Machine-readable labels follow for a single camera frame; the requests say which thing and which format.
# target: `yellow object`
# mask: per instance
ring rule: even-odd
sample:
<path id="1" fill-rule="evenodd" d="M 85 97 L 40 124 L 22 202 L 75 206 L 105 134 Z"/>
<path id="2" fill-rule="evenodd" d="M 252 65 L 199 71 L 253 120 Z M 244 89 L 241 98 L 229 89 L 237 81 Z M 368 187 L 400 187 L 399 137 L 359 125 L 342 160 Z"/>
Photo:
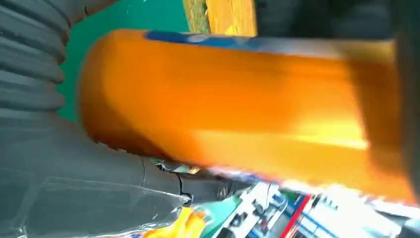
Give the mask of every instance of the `yellow object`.
<path id="1" fill-rule="evenodd" d="M 201 213 L 195 213 L 193 208 L 183 207 L 172 225 L 147 232 L 144 238 L 199 238 L 205 227 Z"/>
<path id="2" fill-rule="evenodd" d="M 347 57 L 174 44 L 116 31 L 86 59 L 82 122 L 94 140 L 133 153 L 415 202 L 401 158 L 390 44 L 335 47 Z"/>
<path id="3" fill-rule="evenodd" d="M 256 36 L 257 20 L 253 0 L 206 0 L 211 32 Z"/>
<path id="4" fill-rule="evenodd" d="M 229 28 L 227 28 L 224 34 L 227 36 L 236 36 L 238 35 L 238 32 L 236 32 L 236 29 L 233 27 L 233 25 L 231 25 Z"/>

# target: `orange cylinder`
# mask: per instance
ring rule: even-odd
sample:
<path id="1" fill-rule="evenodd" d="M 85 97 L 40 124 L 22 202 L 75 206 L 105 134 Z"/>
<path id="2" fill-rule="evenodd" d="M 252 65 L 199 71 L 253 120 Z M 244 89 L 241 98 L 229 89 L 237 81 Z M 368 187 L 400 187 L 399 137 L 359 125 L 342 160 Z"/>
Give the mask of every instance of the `orange cylinder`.
<path id="1" fill-rule="evenodd" d="M 299 44 L 321 54 L 113 32 L 84 64 L 83 125 L 94 140 L 134 153 L 414 202 L 391 43 Z"/>

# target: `red stripe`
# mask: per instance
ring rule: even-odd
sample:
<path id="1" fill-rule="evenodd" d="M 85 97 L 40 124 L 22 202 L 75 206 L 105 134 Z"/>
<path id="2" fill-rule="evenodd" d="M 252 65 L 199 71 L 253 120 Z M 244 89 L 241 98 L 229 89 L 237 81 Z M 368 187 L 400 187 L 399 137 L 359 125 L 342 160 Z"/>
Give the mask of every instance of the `red stripe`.
<path id="1" fill-rule="evenodd" d="M 290 222 L 287 224 L 287 226 L 284 229 L 283 233 L 280 235 L 280 238 L 286 238 L 286 235 L 293 228 L 293 225 L 295 225 L 296 221 L 300 217 L 301 213 L 303 212 L 303 209 L 305 208 L 306 204 L 309 202 L 309 199 L 310 198 L 311 198 L 310 195 L 307 195 L 304 198 L 304 200 L 302 201 L 301 205 L 296 210 L 295 214 L 293 214 L 292 218 L 290 218 Z"/>

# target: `gray ribbed tube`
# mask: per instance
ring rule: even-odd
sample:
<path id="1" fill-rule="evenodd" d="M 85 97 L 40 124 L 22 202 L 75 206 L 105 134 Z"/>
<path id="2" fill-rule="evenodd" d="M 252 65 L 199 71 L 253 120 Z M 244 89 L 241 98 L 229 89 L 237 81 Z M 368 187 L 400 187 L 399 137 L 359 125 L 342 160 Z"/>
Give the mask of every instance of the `gray ribbed tube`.
<path id="1" fill-rule="evenodd" d="M 177 175 L 97 145 L 57 115 L 64 97 L 55 87 L 64 80 L 59 64 L 70 28 L 112 2 L 0 1 L 1 237 L 167 226 L 186 202 Z"/>

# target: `yellow panel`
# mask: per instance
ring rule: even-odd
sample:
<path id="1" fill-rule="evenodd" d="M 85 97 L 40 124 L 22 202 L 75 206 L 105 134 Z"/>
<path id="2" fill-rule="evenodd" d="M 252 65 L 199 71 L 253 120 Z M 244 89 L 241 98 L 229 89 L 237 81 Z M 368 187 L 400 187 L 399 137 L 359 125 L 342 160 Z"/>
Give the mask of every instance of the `yellow panel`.
<path id="1" fill-rule="evenodd" d="M 256 36 L 253 0 L 207 0 L 211 32 L 235 36 Z"/>

